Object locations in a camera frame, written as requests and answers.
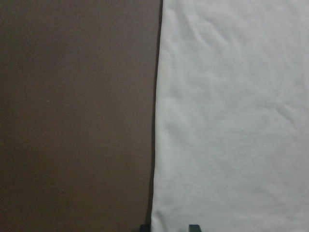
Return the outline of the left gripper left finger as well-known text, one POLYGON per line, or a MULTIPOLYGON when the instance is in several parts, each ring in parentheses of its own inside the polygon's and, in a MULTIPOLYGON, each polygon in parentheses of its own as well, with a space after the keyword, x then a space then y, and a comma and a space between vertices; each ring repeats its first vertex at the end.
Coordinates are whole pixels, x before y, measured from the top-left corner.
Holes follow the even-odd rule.
POLYGON ((150 231, 151 231, 151 225, 150 224, 140 225, 140 232, 150 232, 150 231))

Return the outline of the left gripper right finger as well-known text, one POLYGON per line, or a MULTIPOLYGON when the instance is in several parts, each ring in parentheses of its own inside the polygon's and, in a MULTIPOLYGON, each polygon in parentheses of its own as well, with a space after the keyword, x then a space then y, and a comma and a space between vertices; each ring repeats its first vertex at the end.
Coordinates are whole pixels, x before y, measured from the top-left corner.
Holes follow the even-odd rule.
POLYGON ((188 231, 189 232, 201 232, 201 227, 198 224, 190 224, 188 231))

